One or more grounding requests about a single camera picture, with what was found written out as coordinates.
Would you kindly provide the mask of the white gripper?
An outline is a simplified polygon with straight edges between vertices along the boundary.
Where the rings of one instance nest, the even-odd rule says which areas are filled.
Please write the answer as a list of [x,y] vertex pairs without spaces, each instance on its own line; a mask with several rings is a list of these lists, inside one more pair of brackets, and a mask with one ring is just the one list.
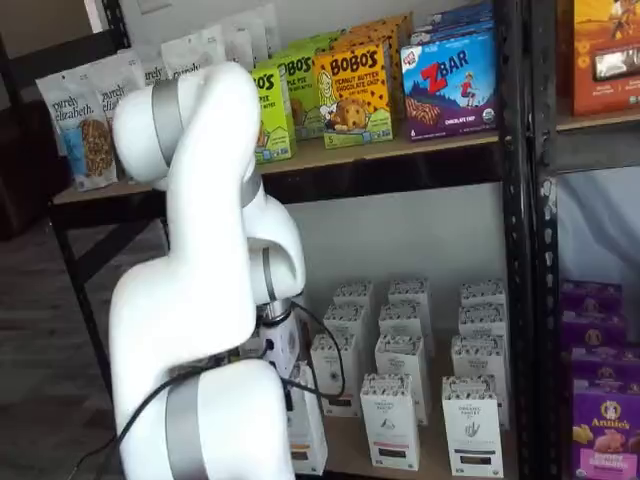
[[[289,379],[300,353],[297,319],[288,317],[276,326],[260,326],[259,337],[266,348],[263,359],[274,367],[282,378]],[[284,395],[287,412],[293,412],[291,390],[284,389]]]

